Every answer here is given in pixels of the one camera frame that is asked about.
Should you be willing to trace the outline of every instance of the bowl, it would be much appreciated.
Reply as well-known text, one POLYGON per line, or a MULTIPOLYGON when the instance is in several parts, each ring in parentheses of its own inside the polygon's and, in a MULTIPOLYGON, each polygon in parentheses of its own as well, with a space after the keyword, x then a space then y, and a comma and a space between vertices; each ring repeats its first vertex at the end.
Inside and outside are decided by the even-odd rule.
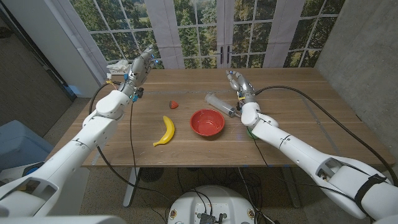
POLYGON ((190 124, 193 131, 201 136, 213 136, 224 128, 225 120, 216 110, 202 109, 194 112, 190 124))

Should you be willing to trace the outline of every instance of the banana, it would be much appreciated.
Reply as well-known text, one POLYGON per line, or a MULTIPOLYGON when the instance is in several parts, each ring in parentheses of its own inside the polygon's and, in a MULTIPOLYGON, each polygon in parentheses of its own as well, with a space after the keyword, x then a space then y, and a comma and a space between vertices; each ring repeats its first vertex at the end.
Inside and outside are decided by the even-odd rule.
POLYGON ((174 128, 173 121, 166 116, 163 116, 163 121, 167 128, 166 133, 163 135, 163 137, 158 142, 154 142, 154 146, 157 146, 158 144, 168 143, 174 135, 175 128, 174 128))

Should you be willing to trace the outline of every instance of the wooden table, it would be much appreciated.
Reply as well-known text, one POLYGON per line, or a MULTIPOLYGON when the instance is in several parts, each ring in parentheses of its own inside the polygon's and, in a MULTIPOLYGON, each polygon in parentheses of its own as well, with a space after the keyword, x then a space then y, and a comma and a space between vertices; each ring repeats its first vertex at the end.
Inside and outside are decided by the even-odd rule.
MULTIPOLYGON (((314 68, 250 68, 236 71, 244 74, 257 90, 269 85, 287 85, 303 91, 375 148, 388 163, 395 163, 387 148, 314 68)), ((114 79, 122 81, 123 76, 114 79)), ((224 69, 153 70, 142 87, 145 89, 144 96, 134 103, 132 109, 132 140, 138 167, 265 166, 253 140, 246 134, 246 128, 237 117, 230 118, 224 114, 224 130, 212 138, 204 138, 191 130, 191 115, 202 108, 213 108, 205 103, 207 93, 215 92, 218 98, 236 105, 236 92, 229 86, 224 69), (171 110, 170 100, 175 100, 179 107, 171 110), (175 135, 168 144, 154 147, 152 143, 165 133, 163 115, 174 122, 175 135)), ((112 89, 114 87, 108 85, 101 90, 95 103, 112 89)), ((373 166, 381 164, 364 146, 296 92, 266 90, 257 96, 257 102, 262 113, 279 122, 279 128, 319 151, 351 157, 373 166)), ((49 157, 79 132, 87 115, 88 105, 49 157)), ((113 166, 133 166, 129 117, 130 107, 126 108, 126 114, 118 124, 116 134, 104 149, 106 158, 113 166)), ((262 141, 257 143, 269 165, 294 164, 278 149, 262 141)), ((97 150, 83 163, 84 167, 105 165, 97 150)))

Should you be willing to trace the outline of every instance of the black strap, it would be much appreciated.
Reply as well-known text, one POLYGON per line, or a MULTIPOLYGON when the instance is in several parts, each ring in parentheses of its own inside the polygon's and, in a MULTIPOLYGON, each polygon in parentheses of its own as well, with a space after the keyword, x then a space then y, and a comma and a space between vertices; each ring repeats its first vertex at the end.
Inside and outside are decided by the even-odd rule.
POLYGON ((365 194, 368 192, 368 190, 373 187, 375 184, 380 184, 383 183, 387 177, 381 177, 378 174, 374 174, 373 176, 369 177, 368 181, 366 181, 358 190, 358 192, 355 195, 355 203, 356 205, 361 209, 363 213, 365 213, 367 216, 368 213, 363 209, 362 207, 362 199, 365 196, 365 194))

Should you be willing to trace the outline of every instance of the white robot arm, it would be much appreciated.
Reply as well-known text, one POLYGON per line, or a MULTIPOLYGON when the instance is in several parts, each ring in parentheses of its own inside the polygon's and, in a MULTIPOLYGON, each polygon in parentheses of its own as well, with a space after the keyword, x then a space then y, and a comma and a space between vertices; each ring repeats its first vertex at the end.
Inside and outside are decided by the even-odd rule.
POLYGON ((99 100, 81 131, 41 168, 0 187, 0 217, 44 217, 50 213, 67 178, 116 132, 124 108, 154 66, 152 53, 149 46, 133 61, 119 90, 99 100))
POLYGON ((254 88, 239 72, 227 71, 231 87, 243 99, 243 125, 259 139, 283 152, 302 168, 338 206, 356 218, 369 215, 375 220, 398 214, 398 188, 373 167, 355 159, 332 156, 316 150, 279 129, 278 122, 261 114, 254 88))

